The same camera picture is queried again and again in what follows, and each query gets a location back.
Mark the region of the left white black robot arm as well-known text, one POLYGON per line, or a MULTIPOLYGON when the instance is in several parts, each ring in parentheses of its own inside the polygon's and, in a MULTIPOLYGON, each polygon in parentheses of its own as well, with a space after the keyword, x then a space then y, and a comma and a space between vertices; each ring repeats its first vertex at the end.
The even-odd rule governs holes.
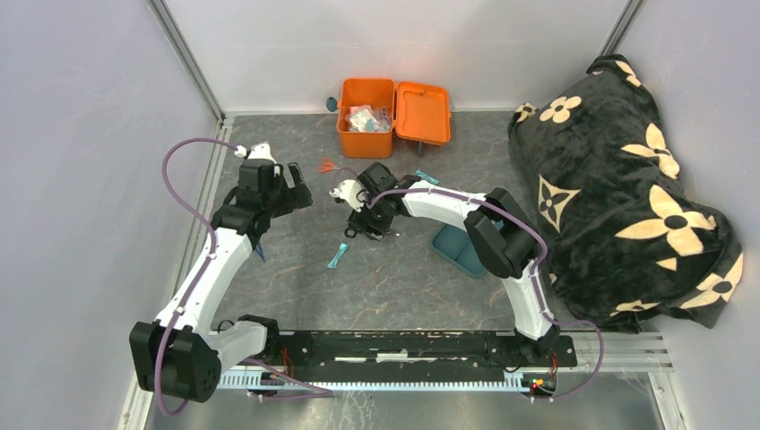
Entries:
POLYGON ((238 183, 213 213, 202 254, 179 291, 153 322, 137 322, 130 332, 141 389, 205 402, 231 367, 249 357, 265 366, 280 357, 275 320, 244 315, 215 335, 212 320, 272 219, 312 202, 298 163, 248 159, 241 164, 238 183))

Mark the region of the blue plaster packet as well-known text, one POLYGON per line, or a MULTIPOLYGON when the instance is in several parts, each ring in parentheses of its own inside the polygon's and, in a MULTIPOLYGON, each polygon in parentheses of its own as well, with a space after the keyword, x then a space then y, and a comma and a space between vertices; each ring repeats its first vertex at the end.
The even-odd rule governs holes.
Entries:
POLYGON ((362 126, 364 133, 387 133, 391 130, 391 124, 386 117, 371 116, 362 126))

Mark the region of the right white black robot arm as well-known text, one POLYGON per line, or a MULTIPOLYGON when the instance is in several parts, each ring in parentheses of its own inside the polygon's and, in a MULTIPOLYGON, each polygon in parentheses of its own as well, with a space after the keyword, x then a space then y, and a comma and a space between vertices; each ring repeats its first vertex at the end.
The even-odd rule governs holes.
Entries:
POLYGON ((432 219, 465 233, 480 264, 503 284, 520 359, 539 366, 553 355, 559 329, 540 279, 548 246, 505 189, 455 191, 417 175, 397 178, 375 162, 354 178, 336 181, 329 195, 352 209, 346 237, 378 240, 398 216, 432 219))

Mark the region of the teal plastic tray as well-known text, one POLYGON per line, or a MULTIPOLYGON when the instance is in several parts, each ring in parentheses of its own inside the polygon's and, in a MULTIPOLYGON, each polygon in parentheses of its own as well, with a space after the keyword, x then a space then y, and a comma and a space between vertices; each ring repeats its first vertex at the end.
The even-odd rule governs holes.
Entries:
POLYGON ((465 230, 444 224, 430 245, 434 253, 471 278, 478 279, 490 273, 481 263, 465 230))

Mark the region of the black handled scissors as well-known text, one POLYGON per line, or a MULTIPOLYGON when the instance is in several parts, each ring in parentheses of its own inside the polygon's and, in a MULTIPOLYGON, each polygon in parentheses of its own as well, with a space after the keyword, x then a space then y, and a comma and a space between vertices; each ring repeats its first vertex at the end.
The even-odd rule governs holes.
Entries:
POLYGON ((386 237, 398 237, 400 235, 397 231, 393 229, 389 229, 385 231, 384 233, 380 233, 374 230, 368 231, 368 230, 363 230, 359 228, 351 228, 351 227, 347 227, 344 230, 343 234, 345 237, 349 239, 353 239, 356 237, 364 237, 368 240, 373 240, 373 241, 382 241, 386 237))

